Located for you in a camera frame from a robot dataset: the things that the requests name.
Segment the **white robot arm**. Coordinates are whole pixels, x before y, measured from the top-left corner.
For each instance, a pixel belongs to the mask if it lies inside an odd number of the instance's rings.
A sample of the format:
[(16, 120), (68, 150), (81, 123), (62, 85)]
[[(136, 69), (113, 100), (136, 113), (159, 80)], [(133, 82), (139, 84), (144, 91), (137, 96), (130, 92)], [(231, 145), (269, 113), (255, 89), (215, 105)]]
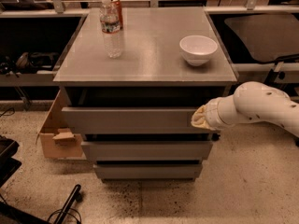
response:
[(236, 124), (269, 122), (299, 137), (299, 104), (279, 89), (250, 81), (226, 97), (211, 99), (192, 115), (191, 125), (222, 130)]

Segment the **white gripper yellow padding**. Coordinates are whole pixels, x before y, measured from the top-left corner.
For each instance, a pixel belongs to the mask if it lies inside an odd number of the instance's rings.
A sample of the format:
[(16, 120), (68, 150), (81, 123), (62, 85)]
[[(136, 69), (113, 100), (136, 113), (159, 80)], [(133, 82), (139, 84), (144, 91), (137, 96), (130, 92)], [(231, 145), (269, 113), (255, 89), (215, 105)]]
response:
[(213, 130), (206, 120), (206, 106), (201, 105), (193, 114), (191, 125), (195, 128)]

